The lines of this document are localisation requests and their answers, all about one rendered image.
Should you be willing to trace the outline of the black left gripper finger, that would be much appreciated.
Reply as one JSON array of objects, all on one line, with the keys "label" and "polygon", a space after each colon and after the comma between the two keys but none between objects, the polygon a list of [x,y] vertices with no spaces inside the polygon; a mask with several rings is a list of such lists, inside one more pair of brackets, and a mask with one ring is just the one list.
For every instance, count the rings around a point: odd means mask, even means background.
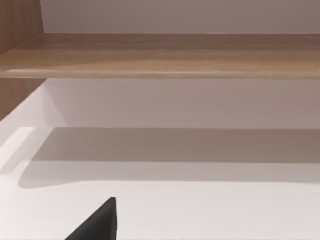
[{"label": "black left gripper finger", "polygon": [[117,240],[117,202],[110,197],[65,240]]}]

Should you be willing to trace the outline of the wooden open shelf unit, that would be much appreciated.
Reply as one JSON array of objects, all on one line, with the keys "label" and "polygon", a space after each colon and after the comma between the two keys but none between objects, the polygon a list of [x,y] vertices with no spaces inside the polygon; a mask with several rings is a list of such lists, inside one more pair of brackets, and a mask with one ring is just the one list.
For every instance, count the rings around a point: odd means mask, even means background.
[{"label": "wooden open shelf unit", "polygon": [[320,82],[320,0],[0,0],[0,78]]}]

